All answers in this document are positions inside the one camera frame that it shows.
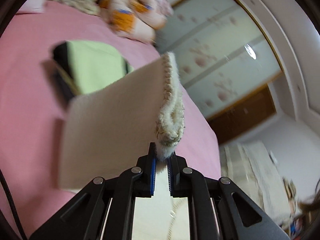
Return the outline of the white fuzzy cardigan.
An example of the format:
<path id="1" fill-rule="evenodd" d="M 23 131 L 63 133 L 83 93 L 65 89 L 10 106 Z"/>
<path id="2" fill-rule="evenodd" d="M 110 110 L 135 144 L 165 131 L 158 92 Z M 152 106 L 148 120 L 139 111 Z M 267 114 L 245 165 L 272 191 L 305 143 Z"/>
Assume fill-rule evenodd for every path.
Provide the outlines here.
<path id="1" fill-rule="evenodd" d="M 136 200 L 133 239 L 189 239 L 188 202 L 169 193 L 167 159 L 184 133 L 177 63 L 165 53 L 99 91 L 69 104 L 58 185 L 79 192 L 97 176 L 117 177 L 156 144 L 156 185 Z"/>

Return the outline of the beige ruffled cover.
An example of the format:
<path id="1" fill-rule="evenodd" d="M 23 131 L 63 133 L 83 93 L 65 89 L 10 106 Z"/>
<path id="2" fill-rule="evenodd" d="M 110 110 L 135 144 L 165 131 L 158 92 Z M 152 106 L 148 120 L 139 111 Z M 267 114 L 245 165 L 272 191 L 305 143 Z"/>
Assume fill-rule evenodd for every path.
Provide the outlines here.
<path id="1" fill-rule="evenodd" d="M 296 213 L 296 187 L 280 176 L 276 159 L 261 141 L 220 150 L 221 174 L 229 177 L 276 224 L 288 226 Z"/>

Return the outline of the black folded garment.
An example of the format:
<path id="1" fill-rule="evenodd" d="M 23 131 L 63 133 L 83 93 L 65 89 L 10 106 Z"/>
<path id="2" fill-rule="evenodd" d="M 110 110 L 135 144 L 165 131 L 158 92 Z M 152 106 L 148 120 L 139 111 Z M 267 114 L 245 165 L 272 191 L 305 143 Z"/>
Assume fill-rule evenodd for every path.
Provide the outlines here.
<path id="1" fill-rule="evenodd" d="M 56 63 L 54 79 L 67 103 L 79 94 L 71 71 L 69 47 L 71 43 L 64 41 L 52 49 L 52 58 Z"/>

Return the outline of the pink bed blanket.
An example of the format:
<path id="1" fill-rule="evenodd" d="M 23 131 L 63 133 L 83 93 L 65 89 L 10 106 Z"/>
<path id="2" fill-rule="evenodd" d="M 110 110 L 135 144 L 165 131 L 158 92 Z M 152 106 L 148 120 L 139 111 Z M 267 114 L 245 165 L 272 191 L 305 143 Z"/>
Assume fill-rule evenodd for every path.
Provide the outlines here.
<path id="1" fill-rule="evenodd" d="M 66 103 L 52 78 L 52 48 L 65 40 L 110 44 L 133 68 L 159 56 L 154 46 L 118 37 L 100 17 L 59 2 L 13 17 L 1 36 L 1 171 L 27 236 L 72 197 L 56 182 Z"/>

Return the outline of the light green folded garment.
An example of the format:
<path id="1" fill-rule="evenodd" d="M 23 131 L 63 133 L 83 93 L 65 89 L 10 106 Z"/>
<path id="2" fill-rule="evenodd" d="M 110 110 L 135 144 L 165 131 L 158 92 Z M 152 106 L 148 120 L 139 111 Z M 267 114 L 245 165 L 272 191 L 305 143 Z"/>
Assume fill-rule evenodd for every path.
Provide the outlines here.
<path id="1" fill-rule="evenodd" d="M 134 68 L 113 46 L 95 41 L 67 41 L 66 83 L 75 95 L 89 94 L 118 81 Z"/>

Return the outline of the floral sliding wardrobe door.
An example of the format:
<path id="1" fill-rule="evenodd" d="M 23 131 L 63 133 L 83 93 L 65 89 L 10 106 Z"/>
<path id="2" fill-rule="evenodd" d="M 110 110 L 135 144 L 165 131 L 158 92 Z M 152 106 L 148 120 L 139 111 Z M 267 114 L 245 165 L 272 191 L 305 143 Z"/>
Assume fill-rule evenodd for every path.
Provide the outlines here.
<path id="1" fill-rule="evenodd" d="M 181 84 L 205 118 L 282 72 L 262 28 L 237 0 L 178 3 L 156 47 L 175 54 Z"/>

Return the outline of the bear print quilt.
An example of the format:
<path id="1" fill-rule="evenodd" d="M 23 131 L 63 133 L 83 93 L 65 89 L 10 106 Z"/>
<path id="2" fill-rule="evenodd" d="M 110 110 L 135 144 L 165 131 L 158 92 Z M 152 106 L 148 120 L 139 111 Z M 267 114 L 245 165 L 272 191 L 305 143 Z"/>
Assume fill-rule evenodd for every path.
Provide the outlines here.
<path id="1" fill-rule="evenodd" d="M 100 0 L 99 6 L 116 35 L 150 44 L 174 14 L 168 0 Z"/>

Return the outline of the white pillow blue print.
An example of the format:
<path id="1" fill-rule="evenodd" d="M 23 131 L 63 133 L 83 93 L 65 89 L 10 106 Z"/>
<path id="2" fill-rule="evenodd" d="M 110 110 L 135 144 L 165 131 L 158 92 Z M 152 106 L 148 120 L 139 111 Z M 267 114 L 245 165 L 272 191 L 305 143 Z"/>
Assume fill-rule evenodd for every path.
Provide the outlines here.
<path id="1" fill-rule="evenodd" d="M 46 0 L 27 0 L 16 14 L 42 14 Z"/>

